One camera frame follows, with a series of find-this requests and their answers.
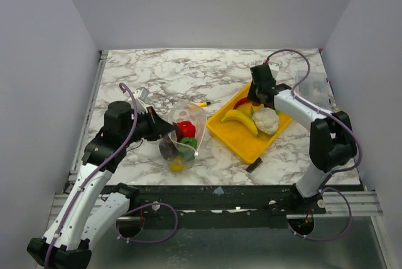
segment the plastic container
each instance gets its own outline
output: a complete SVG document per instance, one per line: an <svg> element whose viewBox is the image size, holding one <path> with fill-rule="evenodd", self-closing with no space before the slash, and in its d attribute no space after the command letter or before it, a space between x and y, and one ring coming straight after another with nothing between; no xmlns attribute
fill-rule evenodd
<svg viewBox="0 0 402 269"><path fill-rule="evenodd" d="M222 123L220 120L224 117L225 113L233 109L237 101L247 97L250 85L251 83L245 86L236 96L225 104L222 109L209 118L207 122L207 128L211 134L221 140L221 142L247 164L254 163L292 120L289 115L279 113L279 128L277 132L274 135L268 135L259 131L258 137L251 134L251 132L238 121ZM260 107L263 106L253 107L253 110L257 111ZM238 109L244 112L247 111L247 114L249 114L248 111L251 110L251 103L242 104Z"/></svg>
<svg viewBox="0 0 402 269"><path fill-rule="evenodd" d="M305 71L296 73L296 82L304 77ZM296 88L296 93L323 109L330 109L327 76L320 72L310 72L308 77Z"/></svg>
<svg viewBox="0 0 402 269"><path fill-rule="evenodd" d="M169 123L190 121L195 126L196 148L178 142L176 131L167 134L159 142L159 149L166 166L172 172L181 172L185 168L192 166L198 157L198 149L204 139L207 115L196 104L179 100L168 113L167 120Z"/></svg>

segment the marble surface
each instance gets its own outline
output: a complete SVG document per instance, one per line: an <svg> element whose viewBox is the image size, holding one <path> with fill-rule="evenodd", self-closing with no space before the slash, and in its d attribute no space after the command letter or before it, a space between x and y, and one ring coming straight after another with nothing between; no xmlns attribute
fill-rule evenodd
<svg viewBox="0 0 402 269"><path fill-rule="evenodd" d="M301 50L309 59L312 71L324 72L318 50ZM162 117L181 99L193 102L221 100L205 107L210 117L251 80L249 69L262 63L272 50L114 50L108 54L99 93L90 122L91 140L103 125L107 105L126 100L118 87L124 82L133 90L147 87L147 103ZM277 82L295 83L298 70L306 64L298 56L282 53L271 59L279 69ZM206 130L196 164L180 173L172 173L159 154L157 143L145 141L128 152L110 184L124 182L141 185L290 185L308 167L309 133L292 121L263 153L263 164L253 173L219 140ZM329 184L358 184L356 170L335 175Z"/></svg>

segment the toy banana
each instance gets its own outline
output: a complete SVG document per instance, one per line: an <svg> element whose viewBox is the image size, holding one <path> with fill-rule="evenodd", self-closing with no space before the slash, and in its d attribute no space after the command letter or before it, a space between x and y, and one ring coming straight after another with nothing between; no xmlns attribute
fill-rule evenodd
<svg viewBox="0 0 402 269"><path fill-rule="evenodd" d="M225 116L221 119L221 122L225 123L226 121L230 120L236 120L244 124L247 129L250 130L250 132L254 136L258 136L258 129L256 127L256 124L254 121L246 114L244 114L240 110L229 110L226 112Z"/></svg>

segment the white cauliflower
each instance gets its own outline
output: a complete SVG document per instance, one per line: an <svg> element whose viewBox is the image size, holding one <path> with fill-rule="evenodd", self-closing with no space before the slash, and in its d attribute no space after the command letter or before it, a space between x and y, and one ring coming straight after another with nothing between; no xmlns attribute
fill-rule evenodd
<svg viewBox="0 0 402 269"><path fill-rule="evenodd" d="M257 128L268 134L274 135L279 127L279 116L268 107L258 110L253 114L253 120L256 123Z"/></svg>

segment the white wall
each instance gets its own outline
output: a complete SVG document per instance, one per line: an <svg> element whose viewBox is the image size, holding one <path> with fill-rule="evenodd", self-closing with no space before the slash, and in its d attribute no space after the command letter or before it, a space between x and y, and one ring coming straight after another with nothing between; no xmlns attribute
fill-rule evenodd
<svg viewBox="0 0 402 269"><path fill-rule="evenodd" d="M0 268L33 268L99 53L72 0L0 0Z"/></svg>
<svg viewBox="0 0 402 269"><path fill-rule="evenodd" d="M73 0L100 49L323 47L350 0Z"/></svg>
<svg viewBox="0 0 402 269"><path fill-rule="evenodd" d="M323 51L335 98L363 147L402 265L402 0L352 0Z"/></svg>

